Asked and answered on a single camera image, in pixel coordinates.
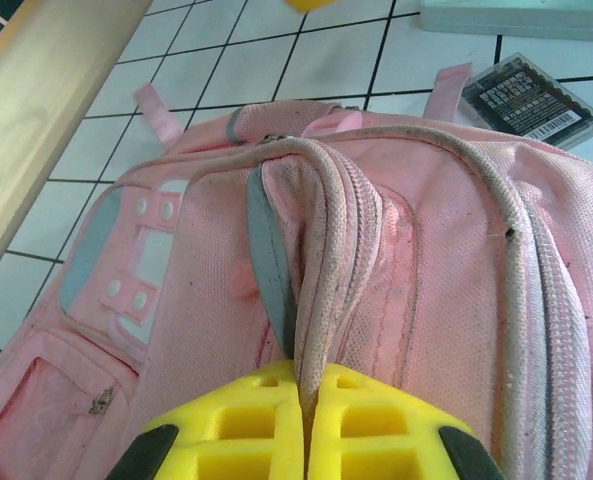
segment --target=yellow plastic object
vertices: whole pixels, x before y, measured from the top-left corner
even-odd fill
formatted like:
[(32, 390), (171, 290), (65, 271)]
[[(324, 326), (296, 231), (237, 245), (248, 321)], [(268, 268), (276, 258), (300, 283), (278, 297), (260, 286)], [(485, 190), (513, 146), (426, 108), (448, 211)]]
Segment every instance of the yellow plastic object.
[(179, 427), (156, 480), (302, 480), (303, 423), (291, 361), (154, 419)]
[(334, 0), (287, 0), (288, 5), (303, 13), (311, 12), (330, 3), (334, 3)]
[(323, 374), (309, 480), (459, 480), (439, 428), (463, 422), (422, 400), (340, 365)]

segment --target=front pocket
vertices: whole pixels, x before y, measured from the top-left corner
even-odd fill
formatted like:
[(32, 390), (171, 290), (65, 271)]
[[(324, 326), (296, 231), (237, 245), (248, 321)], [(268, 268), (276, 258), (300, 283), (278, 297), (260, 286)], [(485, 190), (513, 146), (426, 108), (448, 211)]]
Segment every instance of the front pocket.
[(78, 335), (29, 335), (0, 370), (0, 480), (74, 478), (83, 457), (98, 452), (102, 472), (120, 432), (113, 444), (89, 444), (103, 424), (125, 418), (135, 383), (126, 366)]

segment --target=white tile floor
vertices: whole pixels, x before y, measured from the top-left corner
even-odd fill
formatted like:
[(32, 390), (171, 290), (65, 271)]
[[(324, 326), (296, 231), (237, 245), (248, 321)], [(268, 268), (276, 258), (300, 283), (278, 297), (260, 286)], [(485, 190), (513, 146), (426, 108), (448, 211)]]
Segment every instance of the white tile floor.
[[(57, 273), (93, 201), (162, 151), (132, 94), (153, 81), (183, 124), (240, 104), (319, 98), (421, 115), (437, 70), (520, 51), (593, 105), (593, 43), (425, 32), (418, 0), (154, 0), (0, 262), (0, 349)], [(574, 149), (593, 161), (593, 139)]]

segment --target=barcode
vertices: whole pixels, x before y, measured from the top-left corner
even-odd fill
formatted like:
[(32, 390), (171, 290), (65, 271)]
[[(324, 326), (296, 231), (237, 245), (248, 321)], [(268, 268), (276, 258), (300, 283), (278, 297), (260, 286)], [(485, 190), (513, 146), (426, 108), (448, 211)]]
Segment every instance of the barcode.
[(524, 136), (528, 138), (533, 138), (534, 140), (544, 140), (545, 138), (551, 137), (555, 133), (560, 132), (564, 128), (573, 125), (581, 117), (572, 110), (567, 110), (565, 113), (560, 114), (556, 118), (550, 120), (545, 125), (535, 128), (529, 133), (526, 133)]

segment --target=backpack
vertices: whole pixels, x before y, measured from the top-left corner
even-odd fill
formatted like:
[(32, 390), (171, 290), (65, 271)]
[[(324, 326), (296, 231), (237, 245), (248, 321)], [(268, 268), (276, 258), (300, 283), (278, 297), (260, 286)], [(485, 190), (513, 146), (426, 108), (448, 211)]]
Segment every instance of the backpack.
[(593, 165), (441, 121), (441, 78), (428, 118), (286, 101), (184, 133), (146, 85), (165, 155), (98, 199), (0, 354), (0, 480), (104, 478), (150, 419), (284, 358), (305, 429), (334, 362), (470, 425), (508, 479), (593, 479)]

